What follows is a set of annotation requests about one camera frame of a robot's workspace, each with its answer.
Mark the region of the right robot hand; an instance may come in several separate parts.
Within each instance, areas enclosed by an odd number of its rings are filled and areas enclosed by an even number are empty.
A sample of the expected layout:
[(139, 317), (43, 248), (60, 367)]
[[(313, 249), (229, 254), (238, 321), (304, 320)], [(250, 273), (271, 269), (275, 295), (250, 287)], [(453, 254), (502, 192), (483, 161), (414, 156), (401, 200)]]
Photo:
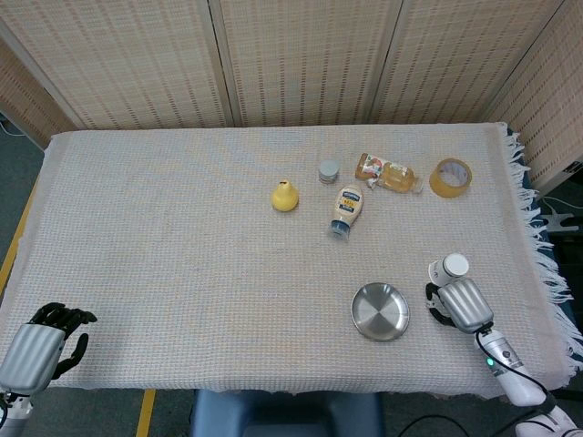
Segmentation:
[(472, 279), (456, 279), (443, 287), (427, 283), (425, 297), (430, 314), (444, 326), (474, 334), (494, 325), (494, 313)]

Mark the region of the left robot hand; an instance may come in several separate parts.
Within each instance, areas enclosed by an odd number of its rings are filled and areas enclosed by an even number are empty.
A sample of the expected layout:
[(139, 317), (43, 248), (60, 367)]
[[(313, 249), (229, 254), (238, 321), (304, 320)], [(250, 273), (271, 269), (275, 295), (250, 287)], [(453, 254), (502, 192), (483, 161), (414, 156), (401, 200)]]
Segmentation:
[(63, 303), (41, 307), (19, 328), (7, 350), (1, 364), (1, 390), (23, 396), (43, 391), (81, 362), (88, 345), (86, 333), (78, 337), (68, 358), (62, 359), (61, 354), (76, 329), (96, 321), (92, 312), (70, 309)]

